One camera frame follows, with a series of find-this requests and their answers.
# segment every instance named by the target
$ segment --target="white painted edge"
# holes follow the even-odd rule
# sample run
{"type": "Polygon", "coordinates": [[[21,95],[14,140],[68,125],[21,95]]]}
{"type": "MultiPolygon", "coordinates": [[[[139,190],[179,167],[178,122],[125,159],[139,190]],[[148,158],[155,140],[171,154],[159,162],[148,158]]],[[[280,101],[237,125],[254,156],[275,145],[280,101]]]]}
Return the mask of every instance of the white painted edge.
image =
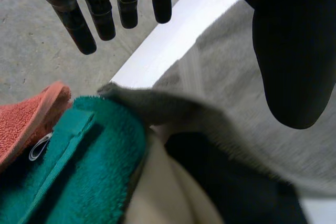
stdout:
{"type": "Polygon", "coordinates": [[[171,21],[157,25],[111,81],[129,88],[152,87],[236,1],[179,0],[171,21]]]}

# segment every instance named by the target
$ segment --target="fabric pile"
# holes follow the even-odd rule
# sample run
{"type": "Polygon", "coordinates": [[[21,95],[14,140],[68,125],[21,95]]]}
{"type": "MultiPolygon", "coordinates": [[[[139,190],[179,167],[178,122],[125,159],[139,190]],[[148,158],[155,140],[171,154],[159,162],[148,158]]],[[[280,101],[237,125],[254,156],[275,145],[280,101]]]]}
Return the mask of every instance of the fabric pile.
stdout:
{"type": "Polygon", "coordinates": [[[152,89],[0,107],[0,223],[306,224],[293,185],[336,194],[334,93],[313,127],[277,122],[252,18],[236,3],[152,89]]]}
{"type": "Polygon", "coordinates": [[[18,151],[0,173],[0,223],[223,223],[134,112],[98,96],[69,99],[57,82],[3,107],[12,120],[0,129],[14,129],[18,151]]]}

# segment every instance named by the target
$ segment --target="beige fabric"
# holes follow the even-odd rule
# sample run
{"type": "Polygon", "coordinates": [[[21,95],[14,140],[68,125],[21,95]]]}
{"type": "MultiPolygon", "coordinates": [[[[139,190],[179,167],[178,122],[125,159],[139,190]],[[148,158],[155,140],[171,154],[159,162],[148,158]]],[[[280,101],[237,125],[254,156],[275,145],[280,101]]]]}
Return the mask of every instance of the beige fabric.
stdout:
{"type": "Polygon", "coordinates": [[[154,134],[149,146],[124,224],[223,224],[206,194],[154,134]]]}

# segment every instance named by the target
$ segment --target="gray floor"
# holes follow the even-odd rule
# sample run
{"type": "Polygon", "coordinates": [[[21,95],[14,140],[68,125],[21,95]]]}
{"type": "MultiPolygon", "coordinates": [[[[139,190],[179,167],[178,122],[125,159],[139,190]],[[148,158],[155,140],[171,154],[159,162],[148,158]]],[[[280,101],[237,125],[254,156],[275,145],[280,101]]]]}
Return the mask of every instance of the gray floor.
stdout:
{"type": "Polygon", "coordinates": [[[139,24],[132,30],[122,28],[111,0],[117,36],[101,41],[84,1],[78,2],[97,42],[89,56],[77,50],[45,0],[0,0],[0,104],[28,98],[55,80],[68,84],[73,97],[92,94],[156,26],[151,0],[139,0],[139,24]]]}

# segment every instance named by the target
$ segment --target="black fabric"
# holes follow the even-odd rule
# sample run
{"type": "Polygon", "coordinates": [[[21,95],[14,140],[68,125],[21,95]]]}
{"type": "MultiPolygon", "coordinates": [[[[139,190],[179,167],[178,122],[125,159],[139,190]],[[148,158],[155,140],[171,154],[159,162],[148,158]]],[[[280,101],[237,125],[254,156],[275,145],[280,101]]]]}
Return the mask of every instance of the black fabric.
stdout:
{"type": "Polygon", "coordinates": [[[172,135],[165,148],[206,191],[226,224],[307,224],[293,186],[230,161],[203,134],[172,135]]]}

